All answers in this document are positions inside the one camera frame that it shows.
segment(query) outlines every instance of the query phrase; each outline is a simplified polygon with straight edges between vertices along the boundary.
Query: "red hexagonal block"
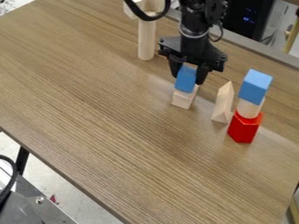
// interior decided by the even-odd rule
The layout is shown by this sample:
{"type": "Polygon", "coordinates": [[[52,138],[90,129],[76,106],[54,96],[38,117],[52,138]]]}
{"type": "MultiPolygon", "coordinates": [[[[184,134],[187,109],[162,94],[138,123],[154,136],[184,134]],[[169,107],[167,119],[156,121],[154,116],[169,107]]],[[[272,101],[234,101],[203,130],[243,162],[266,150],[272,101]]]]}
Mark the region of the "red hexagonal block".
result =
{"type": "Polygon", "coordinates": [[[263,113],[259,113],[254,119],[246,119],[236,111],[227,130],[227,134],[236,143],[250,144],[254,140],[254,136],[261,125],[262,117],[263,113]]]}

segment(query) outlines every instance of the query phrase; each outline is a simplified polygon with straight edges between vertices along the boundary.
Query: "table leg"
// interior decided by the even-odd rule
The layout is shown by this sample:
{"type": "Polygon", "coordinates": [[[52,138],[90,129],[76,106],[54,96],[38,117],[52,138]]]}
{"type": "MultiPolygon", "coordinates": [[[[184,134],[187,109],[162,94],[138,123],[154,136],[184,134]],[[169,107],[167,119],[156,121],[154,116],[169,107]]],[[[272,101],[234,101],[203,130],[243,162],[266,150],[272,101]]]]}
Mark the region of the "table leg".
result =
{"type": "Polygon", "coordinates": [[[16,162],[17,172],[21,176],[24,173],[24,168],[26,167],[28,157],[29,157],[29,151],[27,151],[21,146],[17,155],[17,162],[16,162]]]}

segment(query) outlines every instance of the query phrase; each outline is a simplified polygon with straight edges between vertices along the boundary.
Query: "blue cube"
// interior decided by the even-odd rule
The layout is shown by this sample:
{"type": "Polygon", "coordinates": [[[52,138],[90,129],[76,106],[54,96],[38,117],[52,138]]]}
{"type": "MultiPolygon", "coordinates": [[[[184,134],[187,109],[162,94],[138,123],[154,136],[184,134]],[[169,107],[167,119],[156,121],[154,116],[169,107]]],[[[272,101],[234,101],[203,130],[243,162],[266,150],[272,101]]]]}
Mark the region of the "blue cube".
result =
{"type": "Polygon", "coordinates": [[[186,93],[191,93],[196,82],[196,69],[182,66],[177,73],[175,88],[186,93]]]}
{"type": "Polygon", "coordinates": [[[245,77],[239,91],[239,98],[242,98],[255,105],[261,105],[273,77],[250,69],[245,77]]]}

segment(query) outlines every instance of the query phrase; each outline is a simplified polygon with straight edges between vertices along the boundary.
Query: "wooden cylinder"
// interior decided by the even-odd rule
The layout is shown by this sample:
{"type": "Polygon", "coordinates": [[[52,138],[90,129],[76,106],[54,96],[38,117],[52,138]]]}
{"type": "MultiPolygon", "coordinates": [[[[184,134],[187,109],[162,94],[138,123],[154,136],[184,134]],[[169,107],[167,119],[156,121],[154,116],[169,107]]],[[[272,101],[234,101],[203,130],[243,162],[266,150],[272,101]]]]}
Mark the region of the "wooden cylinder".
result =
{"type": "MultiPolygon", "coordinates": [[[[155,16],[153,11],[146,12],[149,16],[155,16]]],[[[138,31],[138,57],[141,60],[151,60],[155,55],[156,46],[156,21],[143,21],[139,19],[138,31]]]]}
{"type": "Polygon", "coordinates": [[[240,99],[237,111],[239,115],[246,119],[254,119],[261,112],[262,105],[264,104],[265,98],[262,100],[260,105],[255,105],[250,101],[246,101],[244,99],[240,99]]]}
{"type": "Polygon", "coordinates": [[[294,25],[291,33],[289,34],[288,41],[283,48],[283,51],[285,53],[289,53],[289,51],[292,49],[292,46],[296,40],[298,32],[299,32],[299,18],[296,20],[295,25],[294,25]]]}

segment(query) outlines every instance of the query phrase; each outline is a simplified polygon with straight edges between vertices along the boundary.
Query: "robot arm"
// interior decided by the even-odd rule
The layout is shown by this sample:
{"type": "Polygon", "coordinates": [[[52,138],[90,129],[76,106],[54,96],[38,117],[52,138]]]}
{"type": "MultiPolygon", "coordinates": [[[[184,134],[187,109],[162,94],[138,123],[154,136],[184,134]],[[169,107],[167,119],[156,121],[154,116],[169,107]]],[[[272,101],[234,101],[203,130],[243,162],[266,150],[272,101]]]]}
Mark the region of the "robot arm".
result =
{"type": "MultiPolygon", "coordinates": [[[[169,10],[171,0],[165,0],[163,11],[155,17],[142,12],[132,0],[125,0],[129,8],[142,20],[153,21],[163,17],[169,10]]],[[[227,2],[222,0],[180,0],[182,17],[179,24],[180,36],[160,38],[159,54],[167,57],[172,75],[177,78],[180,67],[185,63],[198,66],[197,84],[205,82],[209,72],[223,72],[227,56],[211,43],[209,28],[218,25],[226,14],[227,2]]]]}

